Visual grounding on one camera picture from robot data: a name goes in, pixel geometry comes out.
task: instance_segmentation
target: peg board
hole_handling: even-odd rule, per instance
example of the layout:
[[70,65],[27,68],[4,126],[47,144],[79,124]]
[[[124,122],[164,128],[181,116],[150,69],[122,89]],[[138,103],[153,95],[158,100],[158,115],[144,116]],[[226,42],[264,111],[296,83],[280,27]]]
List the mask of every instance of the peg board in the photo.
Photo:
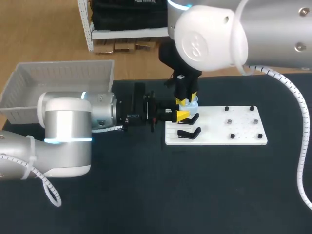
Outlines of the peg board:
[[[167,145],[266,145],[268,140],[257,107],[250,106],[210,106],[198,108],[199,119],[194,125],[166,122],[165,141]],[[195,140],[179,138],[178,130],[201,133]]]

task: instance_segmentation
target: white plastic basket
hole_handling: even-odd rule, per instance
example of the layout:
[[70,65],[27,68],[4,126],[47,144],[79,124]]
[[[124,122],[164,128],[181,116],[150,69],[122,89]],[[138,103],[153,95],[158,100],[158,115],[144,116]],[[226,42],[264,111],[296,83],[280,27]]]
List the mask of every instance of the white plastic basket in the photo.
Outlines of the white plastic basket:
[[19,63],[0,97],[11,124],[38,123],[37,101],[45,92],[110,92],[113,60]]

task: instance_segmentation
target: yellow part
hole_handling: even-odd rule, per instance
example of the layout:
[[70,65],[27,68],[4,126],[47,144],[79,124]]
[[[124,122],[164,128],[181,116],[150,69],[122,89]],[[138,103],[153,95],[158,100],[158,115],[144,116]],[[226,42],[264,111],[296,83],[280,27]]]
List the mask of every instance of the yellow part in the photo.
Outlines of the yellow part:
[[177,105],[186,106],[186,99],[181,101],[181,100],[175,98],[175,102]]
[[180,122],[191,115],[190,111],[176,111],[176,122]]
[[195,93],[192,94],[192,100],[191,100],[191,102],[194,101],[196,94],[197,94],[197,91],[196,91]]

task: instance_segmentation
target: white cable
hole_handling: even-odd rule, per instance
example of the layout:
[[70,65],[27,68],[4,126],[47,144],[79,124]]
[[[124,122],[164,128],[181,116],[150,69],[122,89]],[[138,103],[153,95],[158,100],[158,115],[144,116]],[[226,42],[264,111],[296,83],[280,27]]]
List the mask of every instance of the white cable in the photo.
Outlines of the white cable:
[[110,131],[122,130],[123,126],[114,126],[111,128],[93,129],[92,133],[105,133]]
[[[0,159],[3,160],[8,160],[14,163],[17,163],[19,165],[22,165],[24,167],[28,167],[28,162],[25,162],[24,160],[21,160],[19,158],[13,157],[13,156],[8,156],[6,154],[0,154]],[[57,190],[54,188],[54,186],[51,184],[51,182],[47,179],[47,177],[45,177],[45,175],[43,173],[41,173],[38,169],[36,169],[35,167],[31,167],[30,169],[33,173],[36,174],[37,177],[39,177],[42,180],[42,184],[43,184],[43,188],[45,191],[45,194],[47,195],[47,197],[49,198],[50,202],[57,206],[60,207],[62,205],[62,200],[60,199],[59,193],[57,192]]]
[[297,168],[297,186],[300,193],[300,196],[304,203],[312,210],[312,203],[308,199],[304,187],[303,187],[303,169],[304,164],[306,160],[306,154],[308,150],[308,144],[309,144],[309,137],[310,137],[310,115],[309,110],[306,104],[306,101],[304,100],[302,94],[300,91],[296,88],[296,86],[287,79],[284,75],[268,68],[268,67],[262,67],[262,66],[250,66],[250,68],[258,70],[260,72],[263,72],[281,83],[283,83],[296,97],[300,110],[302,113],[302,119],[303,119],[303,134],[302,134],[302,143],[301,143],[301,150],[300,150],[300,156],[299,156],[299,164]]
[[241,59],[240,59],[240,51],[238,51],[238,48],[240,48],[239,40],[236,36],[236,32],[238,31],[238,26],[240,25],[240,19],[242,17],[243,11],[245,9],[246,4],[249,2],[249,0],[242,0],[235,12],[232,29],[231,29],[231,41],[230,41],[230,51],[232,60],[234,62],[234,65],[238,69],[238,71],[245,76],[252,75],[254,73],[253,70],[246,72],[244,67],[241,65]]

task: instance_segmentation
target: black table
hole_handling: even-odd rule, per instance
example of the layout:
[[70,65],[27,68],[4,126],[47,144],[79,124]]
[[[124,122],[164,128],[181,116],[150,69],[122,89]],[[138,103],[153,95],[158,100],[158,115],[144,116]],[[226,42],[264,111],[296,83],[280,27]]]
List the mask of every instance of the black table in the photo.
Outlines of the black table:
[[[288,75],[312,108],[312,75]],[[162,80],[144,81],[171,98]],[[116,96],[133,81],[115,81]],[[51,179],[63,201],[55,208],[41,181],[0,182],[0,232],[32,234],[307,234],[312,212],[301,200],[296,170],[302,136],[299,106],[267,76],[200,79],[199,105],[255,105],[266,146],[167,146],[164,124],[93,135],[91,171]],[[5,130],[43,139],[38,125]],[[304,185],[312,199],[312,155]]]

